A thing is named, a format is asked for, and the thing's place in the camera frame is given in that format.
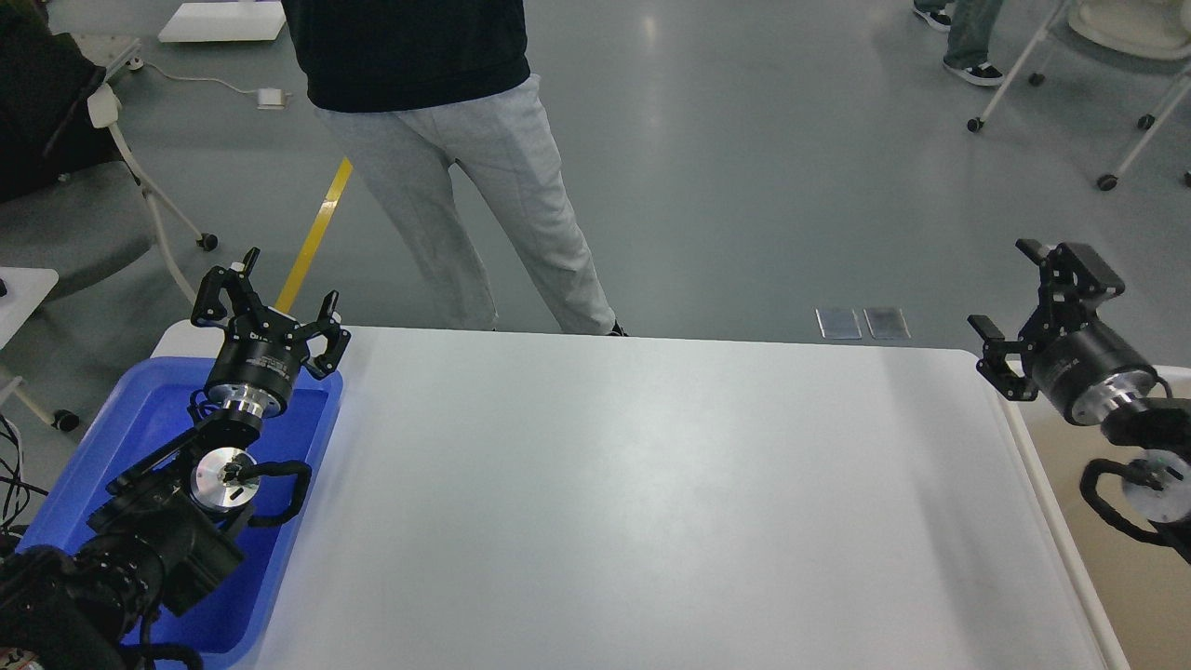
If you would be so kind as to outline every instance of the caster wheel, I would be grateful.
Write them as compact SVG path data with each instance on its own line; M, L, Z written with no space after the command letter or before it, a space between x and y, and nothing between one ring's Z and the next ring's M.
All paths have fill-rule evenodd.
M54 413L54 424L51 425L63 433L69 433L79 427L79 417L64 409L60 409Z

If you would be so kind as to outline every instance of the sneaker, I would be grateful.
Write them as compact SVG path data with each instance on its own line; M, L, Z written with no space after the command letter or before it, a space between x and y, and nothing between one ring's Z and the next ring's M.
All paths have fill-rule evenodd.
M977 86L1000 86L1000 82L1005 81L1005 75L987 61L971 68L953 68L947 63L943 63L943 67L947 71Z
M950 32L952 31L952 18L947 15L947 10L940 10L937 12L923 12L917 7L912 7L913 13L918 14L922 20L927 21L927 25L931 30L937 30L939 32Z

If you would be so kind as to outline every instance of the yellow floor tape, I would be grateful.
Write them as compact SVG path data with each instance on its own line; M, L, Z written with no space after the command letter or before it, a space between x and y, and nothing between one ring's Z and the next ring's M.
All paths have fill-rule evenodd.
M286 278L285 286L281 287L281 294L278 295L278 302L274 305L278 311L288 312L293 307L298 290L301 289L301 282L306 280L310 264L314 261L314 253L318 252L318 245L323 243L323 234L331 224L331 217L335 215L335 208L339 206L339 196L343 195L343 188L348 184L349 176L351 176L351 163L343 158L338 171L335 173L335 179L331 181L331 187L323 199L323 206L318 208L314 224L310 226L306 242L298 251L298 258L289 268L289 276Z

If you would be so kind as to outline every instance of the jeans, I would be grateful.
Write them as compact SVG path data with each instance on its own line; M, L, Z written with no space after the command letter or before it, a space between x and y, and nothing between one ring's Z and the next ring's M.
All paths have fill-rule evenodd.
M1002 0L955 0L955 15L947 35L943 62L953 68L972 68L989 60L989 39L997 21ZM946 0L915 0L919 12L937 12Z

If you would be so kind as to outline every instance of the black jacket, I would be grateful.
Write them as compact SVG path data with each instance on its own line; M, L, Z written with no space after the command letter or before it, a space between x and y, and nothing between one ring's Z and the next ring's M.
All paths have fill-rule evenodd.
M50 35L37 7L0 0L0 201L112 159L114 149L111 133L87 115L104 68L69 35Z
M529 77L522 0L282 0L312 102L337 112L474 100Z

